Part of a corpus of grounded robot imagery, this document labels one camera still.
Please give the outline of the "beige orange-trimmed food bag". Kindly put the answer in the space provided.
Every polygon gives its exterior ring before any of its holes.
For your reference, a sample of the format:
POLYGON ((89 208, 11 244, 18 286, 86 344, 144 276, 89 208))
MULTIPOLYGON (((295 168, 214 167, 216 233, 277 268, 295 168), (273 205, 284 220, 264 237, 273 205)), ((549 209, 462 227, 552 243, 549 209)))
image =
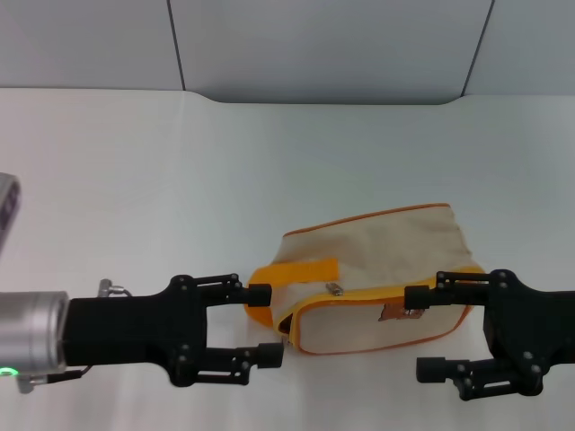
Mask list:
POLYGON ((358 215, 286 233, 253 284, 272 288, 268 307, 246 314, 294 349, 316 356, 363 353, 439 339, 472 310, 403 308, 406 286, 434 286, 439 271, 480 273, 450 205, 358 215), (343 296, 325 284, 335 282, 343 296))

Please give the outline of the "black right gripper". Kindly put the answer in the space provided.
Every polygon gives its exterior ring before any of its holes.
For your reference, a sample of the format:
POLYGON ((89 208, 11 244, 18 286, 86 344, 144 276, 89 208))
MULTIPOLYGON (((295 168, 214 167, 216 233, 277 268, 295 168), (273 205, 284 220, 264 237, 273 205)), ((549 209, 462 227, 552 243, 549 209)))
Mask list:
POLYGON ((536 396, 553 366, 575 365, 575 291, 535 290, 506 269, 439 271, 434 286, 404 288, 406 310, 452 304, 485 305, 483 330, 495 359, 418 357, 419 383, 451 380, 461 400, 536 396))

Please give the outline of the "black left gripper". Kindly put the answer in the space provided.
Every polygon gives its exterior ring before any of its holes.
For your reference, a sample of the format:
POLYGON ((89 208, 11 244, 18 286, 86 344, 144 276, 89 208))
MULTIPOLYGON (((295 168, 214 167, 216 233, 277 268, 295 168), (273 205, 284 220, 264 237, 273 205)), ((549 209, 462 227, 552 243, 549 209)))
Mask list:
POLYGON ((73 299, 62 336, 65 362, 69 366, 150 363, 162 367, 176 387, 247 385, 254 366, 282 366, 284 345, 210 347, 204 353, 205 305, 268 307, 271 297, 269 284, 244 286, 237 274, 226 274, 195 279, 179 275, 155 295, 73 299))

